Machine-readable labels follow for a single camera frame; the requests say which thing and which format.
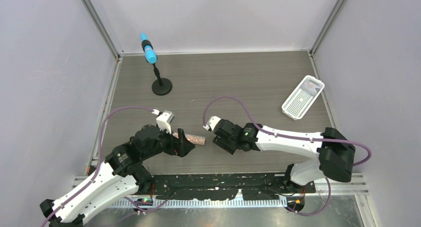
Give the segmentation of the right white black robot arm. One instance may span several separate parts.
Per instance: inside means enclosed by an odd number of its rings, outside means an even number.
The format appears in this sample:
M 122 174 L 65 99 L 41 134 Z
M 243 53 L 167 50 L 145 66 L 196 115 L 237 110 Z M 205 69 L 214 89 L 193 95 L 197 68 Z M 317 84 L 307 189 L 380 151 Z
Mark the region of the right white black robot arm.
M 283 185 L 289 192 L 297 192 L 322 178 L 342 183 L 351 181 L 355 147 L 334 128 L 321 133 L 300 133 L 253 123 L 240 127 L 217 116 L 212 116 L 204 128 L 215 134 L 213 143 L 230 154 L 236 150 L 281 151 L 307 157 L 307 161 L 287 167 Z

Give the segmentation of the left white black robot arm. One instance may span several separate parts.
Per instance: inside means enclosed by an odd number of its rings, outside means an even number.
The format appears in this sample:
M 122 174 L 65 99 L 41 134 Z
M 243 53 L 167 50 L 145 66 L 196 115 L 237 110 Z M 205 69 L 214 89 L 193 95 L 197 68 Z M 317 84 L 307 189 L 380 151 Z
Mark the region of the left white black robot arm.
M 160 153 L 186 156 L 195 148 L 183 129 L 178 136 L 145 125 L 129 141 L 115 147 L 94 173 L 62 197 L 46 199 L 40 208 L 46 217 L 43 226 L 82 227 L 98 213 L 129 195 L 147 194 L 153 178 L 143 161 Z

